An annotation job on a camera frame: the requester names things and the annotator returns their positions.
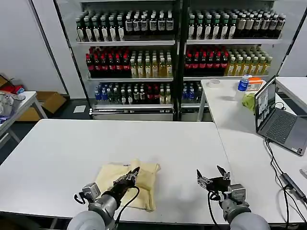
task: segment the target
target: table leg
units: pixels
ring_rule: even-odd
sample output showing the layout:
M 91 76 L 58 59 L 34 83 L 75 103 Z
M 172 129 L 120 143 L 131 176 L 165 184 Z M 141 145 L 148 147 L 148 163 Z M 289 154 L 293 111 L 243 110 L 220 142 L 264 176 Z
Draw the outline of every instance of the table leg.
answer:
M 200 109 L 199 109 L 199 111 L 198 111 L 197 121 L 201 121 L 201 120 L 202 120 L 203 109 L 204 109 L 204 107 L 205 107 L 205 104 L 206 104 L 206 96 L 205 96 L 204 90 L 202 90 L 201 105 L 200 105 Z
M 41 118 L 48 119 L 48 117 L 45 114 L 42 106 L 40 105 L 40 103 L 38 102 L 38 100 L 36 98 L 34 99 L 33 107 L 35 108 L 35 110 L 37 111 L 37 113 L 40 115 Z
M 19 139 L 19 137 L 13 132 L 13 130 L 11 130 L 10 128 L 7 130 L 7 132 L 10 134 L 10 136 L 12 137 L 12 138 L 14 138 L 14 140 L 16 140 L 17 141 L 17 143 L 20 143 L 20 139 Z

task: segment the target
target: towel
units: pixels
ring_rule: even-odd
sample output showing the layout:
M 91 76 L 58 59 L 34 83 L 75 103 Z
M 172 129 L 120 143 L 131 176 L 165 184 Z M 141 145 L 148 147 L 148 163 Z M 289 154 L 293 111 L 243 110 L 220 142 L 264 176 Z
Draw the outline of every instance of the towel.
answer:
M 157 163 L 146 163 L 136 159 L 133 160 L 130 165 L 126 166 L 107 164 L 102 166 L 95 182 L 103 193 L 113 187 L 113 182 L 115 180 L 137 167 L 140 167 L 140 170 L 135 185 L 139 187 L 140 193 L 128 206 L 145 209 L 146 211 L 155 211 L 154 183 L 156 180 L 156 173 L 160 170 L 160 165 Z M 127 193 L 122 198 L 120 205 L 124 206 L 127 204 L 136 193 L 137 189 L 128 189 Z

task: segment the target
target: red bottle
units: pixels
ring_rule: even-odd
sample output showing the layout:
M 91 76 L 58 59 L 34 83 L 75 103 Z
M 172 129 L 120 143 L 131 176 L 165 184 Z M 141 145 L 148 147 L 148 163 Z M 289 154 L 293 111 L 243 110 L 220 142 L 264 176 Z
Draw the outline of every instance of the red bottle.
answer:
M 128 54 L 124 54 L 124 70 L 125 71 L 130 71 L 131 69 L 131 66 L 130 66 L 130 61 L 129 61 L 129 58 L 128 58 Z
M 115 57 L 116 57 L 116 71 L 117 71 L 118 73 L 120 73 L 120 72 L 123 71 L 124 66 L 123 66 L 123 64 L 122 64 L 121 61 L 120 61 L 119 54 L 116 54 Z
M 194 55 L 194 59 L 193 59 L 193 61 L 192 61 L 192 68 L 194 69 L 194 70 L 196 70 L 196 69 L 198 69 L 198 67 L 199 67 L 199 53 L 198 52 L 196 52 L 195 53 L 195 55 Z
M 101 68 L 103 72 L 107 72 L 109 70 L 109 65 L 104 54 L 101 55 Z
M 202 71 L 206 68 L 206 57 L 207 57 L 206 52 L 203 52 L 200 60 L 200 69 Z
M 109 69 L 110 69 L 110 71 L 116 70 L 116 65 L 115 65 L 115 61 L 113 59 L 112 54 L 109 54 Z
M 86 54 L 85 56 L 86 56 L 86 65 L 87 65 L 87 68 L 88 68 L 88 70 L 90 71 L 91 76 L 93 76 L 94 69 L 95 69 L 94 63 L 93 63 L 93 61 L 91 60 L 89 54 Z

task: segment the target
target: water bottle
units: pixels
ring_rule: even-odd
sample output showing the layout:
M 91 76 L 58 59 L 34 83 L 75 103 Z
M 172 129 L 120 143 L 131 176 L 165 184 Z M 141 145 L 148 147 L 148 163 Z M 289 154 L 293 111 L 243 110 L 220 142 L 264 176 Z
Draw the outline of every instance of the water bottle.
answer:
M 235 94 L 236 101 L 241 101 L 243 99 L 245 91 L 248 88 L 248 83 L 249 83 L 248 78 L 249 78 L 249 75 L 244 75 L 242 79 L 240 80 L 238 84 L 238 90 L 236 91 L 236 94 Z

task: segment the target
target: power cord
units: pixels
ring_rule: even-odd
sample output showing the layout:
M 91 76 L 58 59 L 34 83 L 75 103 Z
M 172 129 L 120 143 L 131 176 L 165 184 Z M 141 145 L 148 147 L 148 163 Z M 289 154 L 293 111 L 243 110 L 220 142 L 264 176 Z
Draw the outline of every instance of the power cord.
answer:
M 266 139 L 265 139 L 265 143 L 266 143 L 266 146 L 268 147 L 269 152 L 270 152 L 271 157 L 272 157 L 271 162 L 270 162 L 270 165 L 271 165 L 271 167 L 274 169 L 275 176 L 276 176 L 276 178 L 278 179 L 281 188 L 283 189 L 284 199 L 285 199 L 286 207 L 287 207 L 287 221 L 286 221 L 286 227 L 285 227 L 285 229 L 288 229 L 288 226 L 289 226 L 289 204 L 288 204 L 287 195 L 293 200 L 293 202 L 294 202 L 294 204 L 295 204 L 295 207 L 297 208 L 297 211 L 298 211 L 298 213 L 300 214 L 300 217 L 302 218 L 302 220 L 303 220 L 304 222 L 306 222 L 306 219 L 305 219 L 305 217 L 303 216 L 303 214 L 302 214 L 302 212 L 300 211 L 300 209 L 298 208 L 296 201 L 295 201 L 295 200 L 293 199 L 293 197 L 287 192 L 286 189 L 287 189 L 288 186 L 286 185 L 285 187 L 283 187 L 283 184 L 282 184 L 281 180 L 280 180 L 279 177 L 278 177 L 278 173 L 277 173 L 276 168 L 275 168 L 274 165 L 273 165 L 273 161 L 274 161 L 275 165 L 277 166 L 277 169 L 280 171 L 280 173 L 282 174 L 282 173 L 284 173 L 284 172 L 283 172 L 282 169 L 279 167 L 279 165 L 278 165 L 278 163 L 277 163 L 277 161 L 276 161 L 276 159 L 275 159 L 275 157 L 274 157 L 273 151 L 272 151 L 272 149 L 271 149 L 271 147 L 270 147 L 270 140 L 269 140 L 268 138 L 266 138 Z
M 124 211 L 124 209 L 125 209 L 129 204 L 131 204 L 131 202 L 132 202 L 133 200 L 135 200 L 135 198 L 136 198 L 136 197 L 139 195 L 139 193 L 140 193 L 140 189 L 139 189 L 137 186 L 134 186 L 134 187 L 132 187 L 132 188 L 136 188 L 136 189 L 138 190 L 138 192 L 137 192 L 136 195 L 135 195 L 127 204 L 125 204 L 125 206 L 121 209 L 121 211 L 119 212 L 119 214 L 118 214 L 118 216 L 117 216 L 117 218 L 116 218 L 116 220 L 115 220 L 115 226 L 118 225 L 119 220 L 120 220 L 120 216 L 121 216 L 122 212 Z

